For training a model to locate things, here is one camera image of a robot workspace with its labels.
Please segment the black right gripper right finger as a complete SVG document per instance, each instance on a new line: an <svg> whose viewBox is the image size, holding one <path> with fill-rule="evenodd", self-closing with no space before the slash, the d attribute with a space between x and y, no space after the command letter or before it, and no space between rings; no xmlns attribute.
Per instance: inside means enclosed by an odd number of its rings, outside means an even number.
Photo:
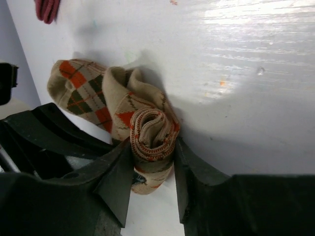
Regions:
<svg viewBox="0 0 315 236"><path fill-rule="evenodd" d="M174 168L180 222L187 236L312 236L313 175L233 175L177 139Z"/></svg>

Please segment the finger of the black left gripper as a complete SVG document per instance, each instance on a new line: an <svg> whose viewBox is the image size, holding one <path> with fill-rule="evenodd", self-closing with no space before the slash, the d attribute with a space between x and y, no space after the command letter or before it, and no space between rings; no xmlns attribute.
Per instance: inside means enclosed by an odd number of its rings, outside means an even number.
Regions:
<svg viewBox="0 0 315 236"><path fill-rule="evenodd" d="M6 172L40 177L72 172L68 156L94 161L113 149L79 129L53 103L1 119L0 145L13 162L0 159Z"/></svg>

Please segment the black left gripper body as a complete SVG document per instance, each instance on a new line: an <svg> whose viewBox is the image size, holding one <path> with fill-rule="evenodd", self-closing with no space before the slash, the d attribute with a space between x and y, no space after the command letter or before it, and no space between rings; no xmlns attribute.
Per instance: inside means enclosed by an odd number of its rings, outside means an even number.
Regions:
<svg viewBox="0 0 315 236"><path fill-rule="evenodd" d="M18 66L0 63L0 104L5 105L11 100L12 89L17 87Z"/></svg>

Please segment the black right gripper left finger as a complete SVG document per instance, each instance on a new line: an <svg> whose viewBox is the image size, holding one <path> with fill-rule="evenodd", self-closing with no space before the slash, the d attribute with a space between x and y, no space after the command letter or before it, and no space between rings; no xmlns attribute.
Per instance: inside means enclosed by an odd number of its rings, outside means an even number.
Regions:
<svg viewBox="0 0 315 236"><path fill-rule="evenodd" d="M133 178L130 142L62 178L0 176L3 236L118 236Z"/></svg>

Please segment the tan orange argyle sock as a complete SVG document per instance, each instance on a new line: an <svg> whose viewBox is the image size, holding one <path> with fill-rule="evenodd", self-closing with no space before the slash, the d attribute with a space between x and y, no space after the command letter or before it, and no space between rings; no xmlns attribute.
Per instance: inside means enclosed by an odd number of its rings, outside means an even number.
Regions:
<svg viewBox="0 0 315 236"><path fill-rule="evenodd" d="M113 144L130 140L134 193L148 195L168 178L180 122L165 94L145 83L138 68L59 60L47 90L64 111L110 133Z"/></svg>

